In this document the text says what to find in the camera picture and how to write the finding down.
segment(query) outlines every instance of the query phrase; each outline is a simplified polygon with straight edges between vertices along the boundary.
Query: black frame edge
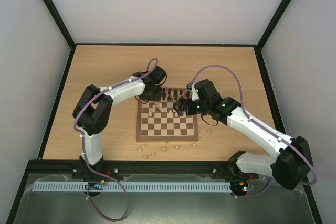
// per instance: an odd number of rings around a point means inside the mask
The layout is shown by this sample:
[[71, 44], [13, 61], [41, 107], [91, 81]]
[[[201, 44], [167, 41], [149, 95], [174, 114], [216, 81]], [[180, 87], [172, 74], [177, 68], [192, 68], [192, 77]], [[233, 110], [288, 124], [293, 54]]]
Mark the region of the black frame edge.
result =
[[278, 24], [279, 20], [281, 19], [283, 13], [285, 12], [287, 6], [289, 5], [291, 0], [282, 0], [275, 11], [271, 21], [269, 22], [264, 34], [262, 35], [259, 43], [258, 48], [262, 49], [266, 44], [268, 38], [270, 37], [271, 33], [273, 32], [275, 26]]
[[28, 182], [28, 177], [24, 175], [19, 185], [19, 188], [17, 190], [11, 211], [9, 212], [9, 215], [6, 221], [7, 224], [13, 224], [15, 221], [16, 214], [17, 214], [17, 211], [19, 210], [19, 206], [20, 206], [23, 193], [25, 192], [25, 189], [26, 189], [27, 182]]
[[[261, 48], [256, 46], [256, 47], [254, 47], [254, 51], [255, 51], [255, 54], [256, 54], [258, 65], [259, 65], [261, 78], [262, 78], [263, 83], [264, 83], [265, 92], [266, 92], [269, 107], [271, 109], [271, 113], [272, 113], [275, 128], [277, 130], [279, 130], [280, 132], [286, 133], [285, 127], [284, 127], [282, 119], [281, 119], [278, 103], [276, 101], [274, 91], [273, 91], [273, 88], [272, 88], [272, 85], [271, 85], [271, 82], [270, 82], [270, 79], [269, 79], [269, 75], [268, 75], [268, 72], [267, 72], [265, 61], [264, 61], [263, 55], [261, 53]], [[315, 224], [322, 224], [322, 219], [321, 219], [321, 216], [320, 216], [320, 213], [319, 213], [319, 209], [316, 205], [315, 198], [314, 198], [313, 192], [311, 190], [311, 187], [310, 186], [303, 186], [303, 188], [304, 188], [304, 190], [307, 194], [308, 203], [309, 203], [310, 210], [312, 212]]]
[[261, 50], [257, 46], [254, 47], [254, 51], [256, 54], [258, 65], [259, 65], [261, 79], [263, 80], [263, 83], [264, 83], [265, 92], [266, 92], [268, 104], [271, 110], [271, 114], [273, 117], [275, 129], [280, 132], [285, 133], [285, 127], [281, 119], [278, 103], [277, 103], [277, 100], [273, 92], [273, 88], [272, 88], [272, 85], [269, 79], [269, 75], [266, 69], [264, 58], [262, 57], [263, 55], [261, 54]]
[[67, 27], [65, 26], [61, 16], [59, 15], [53, 0], [43, 0], [43, 2], [45, 3], [45, 5], [47, 6], [50, 14], [52, 15], [52, 17], [54, 18], [54, 21], [56, 22], [59, 30], [61, 31], [61, 33], [64, 36], [64, 39], [66, 40], [66, 42], [68, 43], [69, 47], [74, 47], [75, 46], [75, 42], [72, 39]]
[[193, 44], [193, 43], [77, 43], [85, 46], [167, 46], [167, 47], [255, 47], [254, 44]]
[[46, 149], [48, 138], [49, 138], [49, 135], [50, 135], [51, 127], [53, 126], [52, 124], [53, 124], [55, 116], [56, 116], [56, 111], [57, 111], [57, 108], [58, 108], [58, 104], [59, 104], [59, 101], [60, 101], [61, 96], [62, 96], [63, 88], [64, 88], [65, 82], [67, 80], [67, 77], [68, 77], [68, 73], [69, 73], [69, 70], [70, 70], [72, 59], [74, 58], [73, 56], [75, 54], [75, 51], [76, 51], [76, 45], [74, 45], [71, 48], [67, 63], [66, 63], [65, 68], [64, 68], [64, 72], [63, 72], [63, 75], [62, 75], [61, 82], [59, 84], [59, 88], [58, 88], [58, 91], [57, 91], [57, 94], [56, 94], [54, 105], [52, 106], [53, 109], [51, 110], [51, 114], [50, 114], [50, 118], [49, 118], [49, 121], [48, 121], [48, 124], [47, 124], [47, 128], [46, 128], [45, 134], [43, 136], [43, 140], [42, 140], [42, 143], [41, 143], [41, 146], [40, 146], [40, 150], [39, 150], [38, 155], [37, 155], [37, 158], [39, 158], [39, 159], [43, 158], [43, 154], [44, 154], [44, 151]]

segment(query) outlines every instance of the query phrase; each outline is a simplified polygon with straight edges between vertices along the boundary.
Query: white wall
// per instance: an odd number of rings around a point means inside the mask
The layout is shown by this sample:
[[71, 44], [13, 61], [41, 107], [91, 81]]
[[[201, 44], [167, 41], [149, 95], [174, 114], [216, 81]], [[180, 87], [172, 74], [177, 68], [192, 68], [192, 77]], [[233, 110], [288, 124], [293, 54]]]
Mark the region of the white wall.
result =
[[323, 223], [336, 212], [335, 41], [335, 0], [292, 0], [263, 49], [285, 128], [309, 142]]
[[256, 44], [281, 0], [53, 0], [75, 42]]
[[0, 0], [0, 223], [37, 157], [69, 47], [42, 0]]

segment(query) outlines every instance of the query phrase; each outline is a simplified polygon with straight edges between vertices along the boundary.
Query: black metal frame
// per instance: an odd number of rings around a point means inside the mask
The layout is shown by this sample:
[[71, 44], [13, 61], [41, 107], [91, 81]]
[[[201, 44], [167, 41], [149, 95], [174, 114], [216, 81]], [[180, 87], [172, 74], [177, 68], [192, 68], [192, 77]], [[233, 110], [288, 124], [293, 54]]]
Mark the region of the black metal frame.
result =
[[[28, 180], [29, 174], [34, 174], [34, 173], [41, 173], [41, 174], [48, 174], [48, 173], [60, 173], [60, 174], [72, 174], [73, 170], [73, 164], [74, 161], [46, 161], [46, 160], [41, 160], [43, 157], [43, 153], [48, 141], [48, 137], [51, 131], [51, 126], [53, 124], [56, 111], [58, 108], [58, 104], [62, 95], [62, 91], [67, 79], [67, 75], [71, 66], [71, 62], [76, 50], [76, 45], [141, 45], [141, 46], [237, 46], [237, 47], [253, 47], [257, 62], [259, 65], [259, 70], [261, 74], [261, 78], [264, 83], [267, 99], [269, 102], [269, 106], [271, 109], [272, 117], [275, 123], [275, 127], [277, 130], [281, 132], [285, 132], [284, 125], [282, 123], [282, 119], [280, 116], [279, 108], [277, 101], [275, 99], [274, 91], [272, 89], [270, 80], [269, 80], [269, 75], [265, 66], [264, 59], [262, 57], [261, 50], [263, 46], [265, 45], [266, 41], [268, 40], [269, 36], [271, 35], [272, 31], [274, 30], [276, 24], [279, 22], [281, 16], [285, 12], [288, 4], [290, 3], [291, 0], [282, 0], [279, 7], [277, 8], [273, 18], [271, 19], [269, 25], [267, 26], [262, 38], [260, 39], [258, 45], [234, 45], [234, 44], [135, 44], [135, 43], [114, 43], [114, 44], [75, 44], [73, 41], [70, 33], [68, 32], [64, 22], [62, 21], [55, 5], [53, 4], [52, 0], [43, 0], [44, 3], [46, 4], [47, 8], [49, 9], [52, 17], [54, 18], [56, 24], [58, 25], [60, 31], [62, 32], [65, 40], [67, 41], [69, 47], [71, 48], [71, 52], [64, 70], [64, 74], [55, 98], [55, 103], [50, 115], [50, 119], [46, 128], [46, 132], [43, 138], [43, 142], [40, 148], [40, 151], [38, 153], [38, 160], [32, 160], [28, 162], [26, 171], [23, 175], [21, 184], [19, 186], [17, 195], [15, 197], [12, 209], [10, 211], [7, 224], [13, 223], [15, 220], [15, 216], [17, 213], [17, 209], [19, 207], [19, 203], [21, 200], [21, 197], [24, 193], [24, 189], [26, 187], [26, 183]], [[153, 173], [157, 172], [160, 174], [197, 174], [197, 175], [208, 175], [208, 176], [213, 176], [213, 169], [217, 167], [218, 165], [224, 165], [227, 162], [142, 162], [142, 161], [105, 161], [110, 163], [112, 166], [117, 166], [119, 167], [120, 171], [120, 176], [123, 175], [128, 175], [133, 172], [133, 170], [139, 171], [141, 169], [144, 173]], [[315, 220], [315, 223], [322, 223], [317, 205], [315, 203], [312, 191], [310, 186], [305, 186], [305, 191], [308, 197], [308, 202]]]

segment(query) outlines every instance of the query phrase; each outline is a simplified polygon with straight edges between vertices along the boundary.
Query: dark square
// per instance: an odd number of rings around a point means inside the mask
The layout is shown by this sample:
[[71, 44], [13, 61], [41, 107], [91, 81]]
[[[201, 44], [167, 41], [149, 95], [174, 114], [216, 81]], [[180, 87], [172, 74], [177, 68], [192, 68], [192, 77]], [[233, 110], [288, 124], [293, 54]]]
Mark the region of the dark square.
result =
[[148, 136], [148, 130], [141, 130], [142, 136]]

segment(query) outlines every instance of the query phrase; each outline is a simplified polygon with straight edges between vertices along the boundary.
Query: white cable tray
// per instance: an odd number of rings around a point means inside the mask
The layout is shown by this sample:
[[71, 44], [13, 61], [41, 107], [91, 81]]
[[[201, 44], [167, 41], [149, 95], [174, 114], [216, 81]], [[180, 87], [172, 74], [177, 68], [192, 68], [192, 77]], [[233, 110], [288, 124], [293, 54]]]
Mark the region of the white cable tray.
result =
[[[89, 182], [36, 182], [32, 191], [83, 192]], [[130, 193], [231, 193], [228, 182], [121, 182]], [[95, 186], [91, 191], [122, 192], [117, 183]]]

